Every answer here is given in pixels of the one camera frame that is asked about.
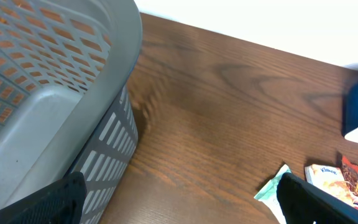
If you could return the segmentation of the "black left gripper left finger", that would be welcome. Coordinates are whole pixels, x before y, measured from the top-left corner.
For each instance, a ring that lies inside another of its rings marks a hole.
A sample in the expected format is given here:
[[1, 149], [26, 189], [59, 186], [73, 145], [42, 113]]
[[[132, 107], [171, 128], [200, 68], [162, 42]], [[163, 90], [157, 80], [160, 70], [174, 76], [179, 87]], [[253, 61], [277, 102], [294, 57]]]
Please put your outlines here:
[[79, 224], [86, 198], [81, 172], [66, 177], [0, 210], [0, 224]]

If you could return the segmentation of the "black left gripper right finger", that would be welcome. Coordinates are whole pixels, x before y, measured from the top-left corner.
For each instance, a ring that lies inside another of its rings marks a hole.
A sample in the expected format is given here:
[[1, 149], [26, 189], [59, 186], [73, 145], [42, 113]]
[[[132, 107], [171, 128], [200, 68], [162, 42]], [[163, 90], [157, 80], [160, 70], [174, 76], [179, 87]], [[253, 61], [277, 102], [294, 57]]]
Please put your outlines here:
[[277, 199], [288, 224], [358, 224], [358, 210], [292, 173], [282, 175]]

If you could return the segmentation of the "teal snack bar wrapper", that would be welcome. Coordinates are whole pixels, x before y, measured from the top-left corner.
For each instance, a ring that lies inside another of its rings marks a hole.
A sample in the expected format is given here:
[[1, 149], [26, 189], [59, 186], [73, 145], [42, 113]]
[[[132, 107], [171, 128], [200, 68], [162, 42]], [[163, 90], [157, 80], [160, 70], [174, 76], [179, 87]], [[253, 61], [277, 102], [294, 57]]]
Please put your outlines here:
[[276, 175], [270, 179], [254, 196], [254, 199], [264, 203], [270, 209], [279, 224], [287, 223], [277, 199], [277, 187], [284, 173], [291, 173], [290, 168], [286, 164], [282, 165]]

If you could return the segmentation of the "small orange tissue pack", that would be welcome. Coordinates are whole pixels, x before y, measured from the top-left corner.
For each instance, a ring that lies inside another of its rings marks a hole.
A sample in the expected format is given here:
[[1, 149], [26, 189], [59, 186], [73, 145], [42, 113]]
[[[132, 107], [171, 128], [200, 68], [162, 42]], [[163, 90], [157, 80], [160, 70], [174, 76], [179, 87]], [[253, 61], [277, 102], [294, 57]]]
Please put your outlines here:
[[358, 183], [344, 177], [338, 167], [312, 164], [305, 167], [306, 181], [358, 210]]

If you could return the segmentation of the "orange brown snack bar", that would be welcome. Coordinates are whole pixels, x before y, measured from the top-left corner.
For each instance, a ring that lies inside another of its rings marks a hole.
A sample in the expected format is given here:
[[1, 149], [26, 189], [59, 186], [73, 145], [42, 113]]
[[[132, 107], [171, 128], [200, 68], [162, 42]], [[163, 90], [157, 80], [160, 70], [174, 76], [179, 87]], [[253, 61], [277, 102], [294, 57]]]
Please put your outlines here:
[[342, 156], [341, 172], [351, 194], [352, 206], [358, 210], [358, 165]]

